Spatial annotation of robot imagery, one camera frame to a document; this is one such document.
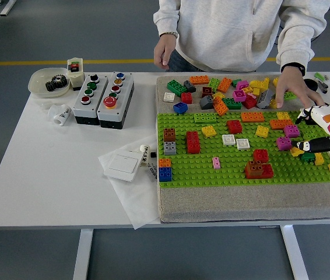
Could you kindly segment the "person's left hand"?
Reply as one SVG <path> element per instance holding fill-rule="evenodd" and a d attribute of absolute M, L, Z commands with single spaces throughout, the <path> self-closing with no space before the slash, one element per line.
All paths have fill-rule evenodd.
<path fill-rule="evenodd" d="M 293 92 L 303 104 L 304 108 L 313 105 L 323 106 L 325 102 L 319 93 L 310 90 L 304 82 L 301 71 L 295 66 L 284 67 L 276 86 L 276 106 L 281 108 L 284 104 L 284 93 Z"/>

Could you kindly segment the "person's right hand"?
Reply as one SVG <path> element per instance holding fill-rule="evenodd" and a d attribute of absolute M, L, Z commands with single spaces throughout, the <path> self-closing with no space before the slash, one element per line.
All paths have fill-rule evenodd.
<path fill-rule="evenodd" d="M 175 50 L 177 38 L 174 34 L 162 34 L 153 52 L 154 65 L 160 69 L 169 69 L 171 53 Z"/>

